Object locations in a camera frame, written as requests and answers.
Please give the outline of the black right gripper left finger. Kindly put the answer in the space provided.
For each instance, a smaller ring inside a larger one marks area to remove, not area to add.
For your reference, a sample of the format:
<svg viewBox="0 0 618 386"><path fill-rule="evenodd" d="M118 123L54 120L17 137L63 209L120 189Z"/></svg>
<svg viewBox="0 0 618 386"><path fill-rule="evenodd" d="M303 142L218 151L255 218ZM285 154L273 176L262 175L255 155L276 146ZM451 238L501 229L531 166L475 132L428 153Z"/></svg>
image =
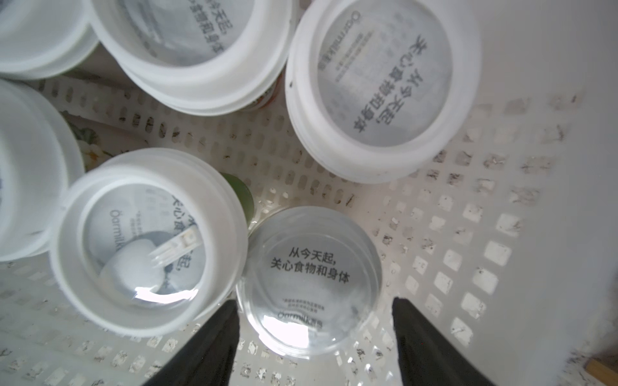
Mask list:
<svg viewBox="0 0 618 386"><path fill-rule="evenodd" d="M147 385L228 385L240 339L238 304L225 302Z"/></svg>

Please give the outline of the yogurt cup front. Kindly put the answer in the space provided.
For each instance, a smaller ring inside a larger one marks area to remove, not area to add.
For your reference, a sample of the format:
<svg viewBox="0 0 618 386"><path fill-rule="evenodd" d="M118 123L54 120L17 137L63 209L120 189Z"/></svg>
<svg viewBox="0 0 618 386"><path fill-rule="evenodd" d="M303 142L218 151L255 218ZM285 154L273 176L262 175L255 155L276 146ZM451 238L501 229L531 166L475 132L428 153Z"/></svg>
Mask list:
<svg viewBox="0 0 618 386"><path fill-rule="evenodd" d="M37 91L1 83L1 260L43 253L72 184L85 173L77 140Z"/></svg>
<svg viewBox="0 0 618 386"><path fill-rule="evenodd" d="M50 241L59 287L120 335L165 335L219 307L247 259L254 199L238 178L183 151L104 162L71 186Z"/></svg>

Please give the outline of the yogurt cup without cap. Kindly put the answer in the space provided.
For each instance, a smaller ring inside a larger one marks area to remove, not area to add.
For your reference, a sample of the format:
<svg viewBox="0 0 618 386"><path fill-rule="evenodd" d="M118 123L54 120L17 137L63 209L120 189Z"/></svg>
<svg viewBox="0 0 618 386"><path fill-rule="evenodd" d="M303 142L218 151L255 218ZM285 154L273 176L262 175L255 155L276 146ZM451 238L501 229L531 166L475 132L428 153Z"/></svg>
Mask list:
<svg viewBox="0 0 618 386"><path fill-rule="evenodd" d="M354 220L326 207L293 207L249 235L236 294L270 350L310 359L341 349L367 326L382 278L378 251Z"/></svg>

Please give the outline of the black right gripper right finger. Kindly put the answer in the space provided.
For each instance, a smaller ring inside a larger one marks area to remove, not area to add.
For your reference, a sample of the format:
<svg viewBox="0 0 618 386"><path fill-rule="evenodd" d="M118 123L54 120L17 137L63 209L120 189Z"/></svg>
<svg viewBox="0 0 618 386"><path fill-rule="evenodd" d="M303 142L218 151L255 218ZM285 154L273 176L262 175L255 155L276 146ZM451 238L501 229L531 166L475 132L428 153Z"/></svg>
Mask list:
<svg viewBox="0 0 618 386"><path fill-rule="evenodd" d="M404 385L491 385L408 300L392 303Z"/></svg>

